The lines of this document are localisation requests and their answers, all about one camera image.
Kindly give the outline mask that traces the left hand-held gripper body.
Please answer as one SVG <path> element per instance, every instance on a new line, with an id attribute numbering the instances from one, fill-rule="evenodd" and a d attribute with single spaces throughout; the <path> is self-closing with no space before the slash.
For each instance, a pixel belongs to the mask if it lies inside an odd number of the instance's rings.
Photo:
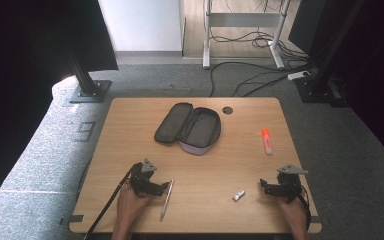
<path id="1" fill-rule="evenodd" d="M 137 196 L 157 194 L 157 185 L 150 181 L 156 170 L 148 159 L 132 166 L 129 183 Z"/>

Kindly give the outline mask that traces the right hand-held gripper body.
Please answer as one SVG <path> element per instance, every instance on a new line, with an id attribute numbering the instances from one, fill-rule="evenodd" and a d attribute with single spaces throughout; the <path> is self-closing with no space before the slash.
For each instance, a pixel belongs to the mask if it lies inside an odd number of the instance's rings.
<path id="1" fill-rule="evenodd" d="M 278 183 L 285 189 L 287 202 L 290 203 L 302 193 L 299 175 L 307 175 L 308 171 L 289 164 L 278 169 Z"/>

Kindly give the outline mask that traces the orange highlighter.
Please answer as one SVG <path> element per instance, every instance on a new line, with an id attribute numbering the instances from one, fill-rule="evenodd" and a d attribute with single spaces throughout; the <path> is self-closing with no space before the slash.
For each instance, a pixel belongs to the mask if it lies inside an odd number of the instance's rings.
<path id="1" fill-rule="evenodd" d="M 268 129 L 266 129 L 266 128 L 262 129 L 262 137 L 263 137 L 263 143 L 264 143 L 264 148 L 265 148 L 266 154 L 272 155 L 273 154 L 273 148 L 272 148 Z"/>

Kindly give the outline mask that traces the dark grey pencil case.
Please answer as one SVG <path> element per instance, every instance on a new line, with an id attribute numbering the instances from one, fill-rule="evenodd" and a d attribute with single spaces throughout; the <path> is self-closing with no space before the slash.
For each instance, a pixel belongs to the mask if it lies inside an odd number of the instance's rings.
<path id="1" fill-rule="evenodd" d="M 219 139 L 221 120 L 217 112 L 191 103 L 176 103 L 169 110 L 154 134 L 163 144 L 178 142 L 183 151 L 205 154 Z"/>

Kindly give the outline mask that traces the person's right hand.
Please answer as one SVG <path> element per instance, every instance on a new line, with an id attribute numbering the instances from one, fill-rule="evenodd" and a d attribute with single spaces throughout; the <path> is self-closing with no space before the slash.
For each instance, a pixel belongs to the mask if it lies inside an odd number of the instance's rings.
<path id="1" fill-rule="evenodd" d="M 307 231 L 307 217 L 302 202 L 295 198 L 287 203 L 284 198 L 277 200 L 283 219 L 292 232 Z"/>

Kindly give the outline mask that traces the person's left hand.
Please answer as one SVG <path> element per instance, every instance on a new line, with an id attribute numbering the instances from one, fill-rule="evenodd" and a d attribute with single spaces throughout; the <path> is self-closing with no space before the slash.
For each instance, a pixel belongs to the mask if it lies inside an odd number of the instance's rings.
<path id="1" fill-rule="evenodd" d="M 132 186 L 125 183 L 119 192 L 115 228 L 118 230 L 129 229 L 150 201 L 150 196 L 137 196 Z"/>

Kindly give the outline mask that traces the silver pen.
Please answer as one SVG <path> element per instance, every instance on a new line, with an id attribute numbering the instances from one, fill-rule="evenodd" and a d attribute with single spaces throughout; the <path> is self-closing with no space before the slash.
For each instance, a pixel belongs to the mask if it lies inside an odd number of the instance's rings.
<path id="1" fill-rule="evenodd" d="M 174 183 L 175 183 L 175 179 L 171 179 L 169 187 L 168 187 L 167 195 L 166 195 L 166 198 L 165 198 L 165 202 L 164 202 L 164 205 L 163 205 L 161 213 L 160 213 L 160 218 L 159 218 L 160 222 L 162 222 L 164 220 L 164 217 L 166 215 L 166 212 L 167 212 L 167 209 L 168 209 L 168 205 L 169 205 L 169 202 L 170 202 L 170 198 L 171 198 L 171 195 L 172 195 Z"/>

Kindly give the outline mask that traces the black stand with grey base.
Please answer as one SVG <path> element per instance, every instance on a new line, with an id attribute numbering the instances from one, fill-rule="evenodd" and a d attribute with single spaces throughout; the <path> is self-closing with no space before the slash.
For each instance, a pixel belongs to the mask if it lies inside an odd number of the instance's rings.
<path id="1" fill-rule="evenodd" d="M 68 50 L 67 57 L 78 86 L 74 90 L 70 103 L 102 103 L 111 86 L 110 80 L 93 80 L 81 66 L 75 54 Z"/>

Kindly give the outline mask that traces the white power strip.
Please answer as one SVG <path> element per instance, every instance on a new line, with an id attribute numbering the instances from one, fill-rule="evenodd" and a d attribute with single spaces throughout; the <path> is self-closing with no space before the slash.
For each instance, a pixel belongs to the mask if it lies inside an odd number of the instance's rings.
<path id="1" fill-rule="evenodd" d="M 288 78 L 288 80 L 292 81 L 292 80 L 295 80 L 295 79 L 300 79 L 300 78 L 308 77 L 310 75 L 311 75 L 311 73 L 309 71 L 300 71 L 300 72 L 288 74 L 287 78 Z"/>

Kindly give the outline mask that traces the black curtain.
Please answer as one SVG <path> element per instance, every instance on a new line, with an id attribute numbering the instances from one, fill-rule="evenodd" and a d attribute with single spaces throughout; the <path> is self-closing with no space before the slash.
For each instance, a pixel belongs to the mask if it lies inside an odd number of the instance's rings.
<path id="1" fill-rule="evenodd" d="M 0 0 L 0 186 L 74 64 L 117 67 L 98 0 Z"/>
<path id="2" fill-rule="evenodd" d="M 339 49 L 329 81 L 384 146 L 384 0 L 366 0 Z"/>

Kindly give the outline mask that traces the white desk frame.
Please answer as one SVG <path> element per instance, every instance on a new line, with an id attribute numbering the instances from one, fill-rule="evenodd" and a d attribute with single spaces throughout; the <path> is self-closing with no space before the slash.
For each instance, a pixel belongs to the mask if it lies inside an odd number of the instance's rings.
<path id="1" fill-rule="evenodd" d="M 287 17 L 291 0 L 283 0 L 279 13 L 219 13 L 212 11 L 212 0 L 205 0 L 203 46 L 203 68 L 210 68 L 210 35 L 213 27 L 273 28 L 273 38 L 268 42 L 269 50 L 278 69 L 284 68 L 280 56 L 280 36 Z"/>

